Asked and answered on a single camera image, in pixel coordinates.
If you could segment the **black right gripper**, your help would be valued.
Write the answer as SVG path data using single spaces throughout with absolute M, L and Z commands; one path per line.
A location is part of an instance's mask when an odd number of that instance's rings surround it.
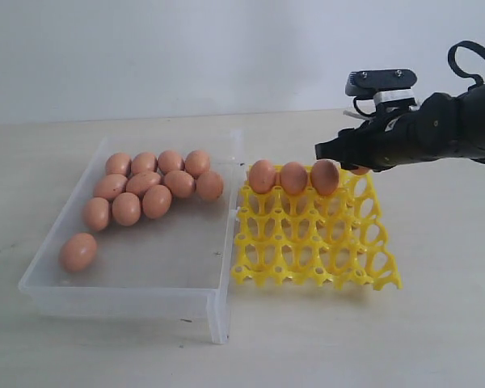
M 418 163 L 419 150 L 409 138 L 408 118 L 402 114 L 342 129 L 337 138 L 314 146 L 315 157 L 340 161 L 347 170 L 366 167 L 376 172 Z

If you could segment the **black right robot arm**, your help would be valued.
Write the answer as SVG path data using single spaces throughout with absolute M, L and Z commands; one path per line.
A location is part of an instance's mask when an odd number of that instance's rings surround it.
M 396 166 L 465 158 L 485 164 L 485 84 L 457 97 L 434 93 L 413 112 L 390 112 L 343 129 L 314 146 L 316 158 L 345 170 L 380 172 Z

